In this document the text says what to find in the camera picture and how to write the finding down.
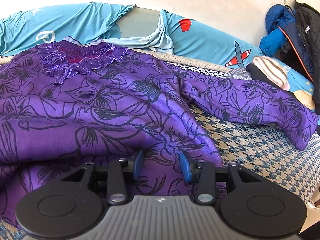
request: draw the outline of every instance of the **orange zipper trim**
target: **orange zipper trim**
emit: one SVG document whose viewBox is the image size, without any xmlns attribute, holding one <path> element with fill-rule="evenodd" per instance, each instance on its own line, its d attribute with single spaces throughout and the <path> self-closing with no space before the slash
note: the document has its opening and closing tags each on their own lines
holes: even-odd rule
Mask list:
<svg viewBox="0 0 320 240">
<path fill-rule="evenodd" d="M 298 59 L 300 60 L 300 63 L 301 63 L 301 65 L 302 65 L 304 71 L 307 73 L 307 75 L 308 75 L 308 77 L 310 78 L 310 80 L 311 80 L 312 82 L 314 82 L 314 81 L 313 81 L 313 78 L 310 76 L 308 70 L 306 69 L 305 65 L 303 64 L 303 62 L 302 62 L 302 60 L 301 60 L 298 52 L 296 51 L 296 48 L 294 47 L 294 45 L 293 45 L 292 41 L 290 40 L 290 38 L 288 37 L 288 35 L 283 31 L 283 29 L 281 29 L 281 27 L 278 26 L 278 28 L 279 28 L 279 29 L 282 31 L 282 33 L 288 38 L 288 41 L 290 42 L 290 44 L 291 44 L 294 52 L 297 54 Z"/>
</svg>

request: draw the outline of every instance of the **ribbed gray plate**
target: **ribbed gray plate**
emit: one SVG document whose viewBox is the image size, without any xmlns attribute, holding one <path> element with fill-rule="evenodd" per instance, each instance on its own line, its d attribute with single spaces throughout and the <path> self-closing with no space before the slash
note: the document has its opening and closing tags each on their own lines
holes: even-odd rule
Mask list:
<svg viewBox="0 0 320 240">
<path fill-rule="evenodd" d="M 249 240 L 231 230 L 209 206 L 188 196 L 135 196 L 109 208 L 92 230 L 74 240 Z M 299 240 L 291 236 L 287 240 Z M 27 236 L 23 240 L 33 240 Z"/>
</svg>

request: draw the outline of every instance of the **purple lace collar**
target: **purple lace collar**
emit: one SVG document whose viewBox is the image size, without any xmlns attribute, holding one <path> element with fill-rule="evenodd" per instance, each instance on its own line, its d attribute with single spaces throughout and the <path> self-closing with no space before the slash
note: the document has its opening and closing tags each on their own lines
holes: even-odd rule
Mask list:
<svg viewBox="0 0 320 240">
<path fill-rule="evenodd" d="M 91 70 L 104 68 L 113 61 L 120 62 L 128 51 L 128 48 L 104 41 L 90 46 L 79 44 L 63 40 L 36 46 L 43 69 L 55 78 L 55 84 L 62 84 L 78 73 L 89 75 Z"/>
</svg>

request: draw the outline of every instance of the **purple dress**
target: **purple dress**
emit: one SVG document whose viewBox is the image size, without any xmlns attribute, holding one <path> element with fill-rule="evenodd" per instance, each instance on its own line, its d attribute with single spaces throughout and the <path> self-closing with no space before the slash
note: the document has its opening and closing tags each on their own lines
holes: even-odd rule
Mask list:
<svg viewBox="0 0 320 240">
<path fill-rule="evenodd" d="M 144 168 L 129 192 L 192 195 L 178 153 L 219 167 L 222 159 L 188 104 L 231 122 L 276 123 L 299 150 L 318 122 L 260 81 L 207 76 L 104 42 L 41 44 L 0 66 L 1 218 L 16 225 L 20 198 L 63 172 L 140 148 Z"/>
</svg>

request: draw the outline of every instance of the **quilted black jacket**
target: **quilted black jacket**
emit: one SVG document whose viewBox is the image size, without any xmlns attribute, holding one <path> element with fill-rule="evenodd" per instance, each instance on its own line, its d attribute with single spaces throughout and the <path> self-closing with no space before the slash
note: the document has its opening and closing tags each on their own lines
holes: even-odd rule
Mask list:
<svg viewBox="0 0 320 240">
<path fill-rule="evenodd" d="M 313 63 L 315 112 L 320 114 L 320 14 L 307 4 L 295 2 L 296 27 Z"/>
</svg>

